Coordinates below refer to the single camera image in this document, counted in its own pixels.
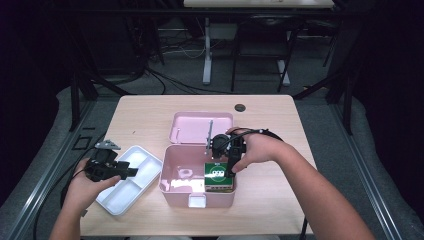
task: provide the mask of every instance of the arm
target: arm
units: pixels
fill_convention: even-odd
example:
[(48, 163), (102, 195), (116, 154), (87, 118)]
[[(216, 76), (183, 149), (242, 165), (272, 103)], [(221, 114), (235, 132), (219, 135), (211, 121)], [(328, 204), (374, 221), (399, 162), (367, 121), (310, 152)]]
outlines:
[(296, 149), (261, 134), (248, 134), (243, 138), (246, 154), (232, 171), (239, 172), (254, 162), (275, 161), (284, 172), (317, 239), (374, 239), (346, 198)]
[(114, 186), (121, 179), (115, 176), (101, 182), (93, 182), (85, 176), (84, 169), (88, 159), (82, 160), (75, 171), (77, 174), (69, 185), (62, 210), (50, 234), (50, 239), (80, 239), (81, 213), (106, 188)]

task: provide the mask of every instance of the white plastic tray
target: white plastic tray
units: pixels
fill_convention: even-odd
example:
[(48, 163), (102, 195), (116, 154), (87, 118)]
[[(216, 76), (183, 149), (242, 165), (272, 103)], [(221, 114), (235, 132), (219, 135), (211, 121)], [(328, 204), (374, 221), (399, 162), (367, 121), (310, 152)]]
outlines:
[(144, 193), (159, 175), (162, 161), (140, 146), (130, 147), (118, 161), (130, 163), (130, 168), (138, 168), (135, 177), (121, 180), (114, 187), (101, 192), (96, 201), (112, 215), (124, 214)]

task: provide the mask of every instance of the pink box lid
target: pink box lid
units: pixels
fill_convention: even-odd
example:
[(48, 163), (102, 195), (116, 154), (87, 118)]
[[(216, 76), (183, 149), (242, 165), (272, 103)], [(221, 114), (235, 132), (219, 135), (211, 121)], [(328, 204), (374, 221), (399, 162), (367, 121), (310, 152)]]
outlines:
[(231, 113), (177, 112), (174, 115), (169, 140), (174, 144), (206, 145), (209, 131), (211, 131), (211, 137), (214, 137), (225, 133), (231, 127), (233, 127)]

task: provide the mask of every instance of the dark background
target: dark background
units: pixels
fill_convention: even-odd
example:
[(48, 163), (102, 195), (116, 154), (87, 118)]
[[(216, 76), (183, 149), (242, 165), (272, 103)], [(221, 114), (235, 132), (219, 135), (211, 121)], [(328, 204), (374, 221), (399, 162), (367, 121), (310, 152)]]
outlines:
[[(419, 0), (387, 2), (369, 38), (354, 95), (366, 108), (381, 162), (423, 220), (423, 7)], [(6, 2), (1, 9), (1, 204), (53, 124), (56, 94), (69, 86), (74, 74), (72, 59), (87, 50), (73, 49), (60, 22), (44, 7), (43, 1), (21, 0)], [(93, 59), (86, 67), (107, 65)]]

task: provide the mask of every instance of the green label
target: green label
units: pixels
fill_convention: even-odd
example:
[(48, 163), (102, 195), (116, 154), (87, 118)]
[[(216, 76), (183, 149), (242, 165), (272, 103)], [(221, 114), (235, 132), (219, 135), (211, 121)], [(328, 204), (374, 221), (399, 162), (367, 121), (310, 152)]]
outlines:
[(205, 163), (205, 186), (232, 186), (233, 179), (225, 177), (227, 163)]

